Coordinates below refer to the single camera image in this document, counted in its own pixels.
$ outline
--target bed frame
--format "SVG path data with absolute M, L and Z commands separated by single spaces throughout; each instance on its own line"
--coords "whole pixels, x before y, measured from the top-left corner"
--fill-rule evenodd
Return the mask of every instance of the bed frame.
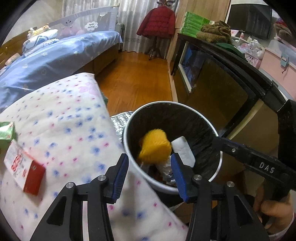
M 7 41 L 0 47 L 0 69 L 5 66 L 5 62 L 14 54 L 22 55 L 22 44 L 27 40 L 28 31 L 25 31 L 18 36 Z M 113 60 L 118 58 L 119 44 L 115 44 L 95 59 L 87 63 L 85 66 L 75 72 L 75 74 L 87 72 L 97 75 Z

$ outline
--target black tv screen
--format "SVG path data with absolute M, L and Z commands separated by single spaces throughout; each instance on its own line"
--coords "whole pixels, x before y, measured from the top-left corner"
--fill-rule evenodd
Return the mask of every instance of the black tv screen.
M 271 30 L 272 8 L 262 4 L 231 5 L 227 23 L 260 39 L 268 39 Z

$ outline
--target red puffer coat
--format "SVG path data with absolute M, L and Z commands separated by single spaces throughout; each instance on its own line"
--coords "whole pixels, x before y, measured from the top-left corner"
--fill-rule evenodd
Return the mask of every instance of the red puffer coat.
M 152 9 L 142 21 L 137 35 L 171 38 L 175 32 L 175 13 L 166 6 Z

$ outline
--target silver bolt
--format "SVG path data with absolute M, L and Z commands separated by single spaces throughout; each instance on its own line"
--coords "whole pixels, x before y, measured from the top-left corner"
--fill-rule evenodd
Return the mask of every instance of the silver bolt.
M 98 176 L 98 180 L 99 181 L 104 181 L 104 180 L 106 180 L 106 176 L 105 175 L 100 175 L 100 176 Z
M 74 186 L 74 183 L 67 183 L 66 188 L 72 188 Z
M 196 174 L 196 175 L 193 176 L 193 178 L 194 178 L 194 180 L 196 180 L 196 181 L 200 181 L 200 180 L 202 179 L 202 176 Z
M 232 181 L 228 181 L 227 183 L 227 186 L 229 186 L 230 188 L 233 188 L 234 187 L 234 183 Z

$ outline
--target curtain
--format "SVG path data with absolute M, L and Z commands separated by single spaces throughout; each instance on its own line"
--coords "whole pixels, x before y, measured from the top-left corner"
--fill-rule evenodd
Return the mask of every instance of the curtain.
M 117 0 L 63 0 L 62 16 L 68 16 L 96 7 L 107 7 L 117 4 Z M 144 53 L 152 45 L 152 39 L 137 35 L 137 30 L 147 13 L 158 7 L 157 0 L 121 0 L 117 22 L 123 23 L 125 30 L 123 51 Z M 166 57 L 170 44 L 169 39 L 158 39 L 161 54 Z

